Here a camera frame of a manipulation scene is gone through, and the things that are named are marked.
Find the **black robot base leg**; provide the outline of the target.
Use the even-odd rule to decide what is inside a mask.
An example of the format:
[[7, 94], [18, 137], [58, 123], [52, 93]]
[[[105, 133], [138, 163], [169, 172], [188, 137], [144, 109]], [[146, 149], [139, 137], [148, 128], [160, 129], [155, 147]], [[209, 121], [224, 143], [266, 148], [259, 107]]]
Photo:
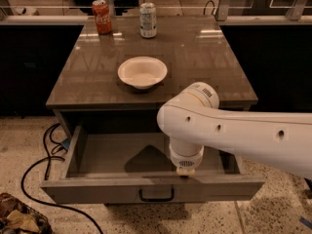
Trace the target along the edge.
[[305, 178], [305, 182], [307, 183], [309, 189], [312, 191], [312, 181], [310, 179]]

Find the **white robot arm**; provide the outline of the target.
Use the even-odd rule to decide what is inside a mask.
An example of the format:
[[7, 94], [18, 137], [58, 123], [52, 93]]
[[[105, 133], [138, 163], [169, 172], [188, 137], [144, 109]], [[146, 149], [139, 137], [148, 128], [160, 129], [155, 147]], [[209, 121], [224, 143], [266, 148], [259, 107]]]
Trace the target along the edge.
[[196, 82], [161, 106], [157, 123], [181, 176], [194, 174], [211, 147], [312, 178], [311, 113], [221, 110], [216, 91]]

